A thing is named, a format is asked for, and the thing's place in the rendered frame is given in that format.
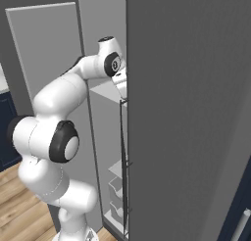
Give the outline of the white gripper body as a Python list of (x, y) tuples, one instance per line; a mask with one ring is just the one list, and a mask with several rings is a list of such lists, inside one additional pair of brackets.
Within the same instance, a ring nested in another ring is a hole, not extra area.
[(121, 95), (121, 98), (125, 100), (127, 98), (126, 80), (125, 79), (118, 80), (114, 78), (113, 82), (115, 86), (117, 87)]

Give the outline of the plain grey fridge door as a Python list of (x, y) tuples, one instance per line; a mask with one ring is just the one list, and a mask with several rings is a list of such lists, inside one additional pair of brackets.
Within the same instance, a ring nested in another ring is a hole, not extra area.
[[(81, 55), (75, 3), (38, 5), (6, 10), (28, 96), (69, 69)], [(71, 179), (97, 185), (88, 105), (70, 114), (80, 143), (76, 156), (64, 165)]]

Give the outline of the navy cupboard run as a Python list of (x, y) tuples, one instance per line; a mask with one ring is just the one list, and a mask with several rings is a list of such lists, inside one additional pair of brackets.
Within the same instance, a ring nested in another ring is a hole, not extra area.
[(0, 172), (14, 166), (22, 159), (7, 138), (8, 125), (16, 115), (11, 93), (0, 94)]

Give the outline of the white fridge bin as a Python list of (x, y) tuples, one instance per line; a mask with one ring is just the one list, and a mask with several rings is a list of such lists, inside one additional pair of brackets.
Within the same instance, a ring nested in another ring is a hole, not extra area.
[(118, 220), (122, 220), (124, 217), (124, 210), (122, 207), (116, 207), (113, 201), (110, 202), (110, 208), (113, 218), (117, 218)]
[(122, 199), (123, 198), (123, 183), (122, 180), (116, 176), (109, 182), (109, 191), (111, 199)]

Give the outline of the grey fridge body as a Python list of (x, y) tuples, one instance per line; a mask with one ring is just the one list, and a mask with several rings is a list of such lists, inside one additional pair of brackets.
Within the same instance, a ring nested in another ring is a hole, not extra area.
[[(126, 51), (126, 0), (79, 0), (84, 53), (94, 55), (98, 40), (107, 35), (117, 38)], [(112, 217), (110, 202), (123, 207), (123, 199), (111, 199), (109, 182), (122, 179), (120, 101), (123, 100), (113, 79), (126, 80), (126, 68), (121, 67), (114, 77), (101, 77), (88, 82), (90, 88), (90, 116), (96, 167), (101, 198), (103, 226), (119, 241), (124, 237), (123, 220)], [(127, 147), (127, 108), (123, 104), (125, 150)]]

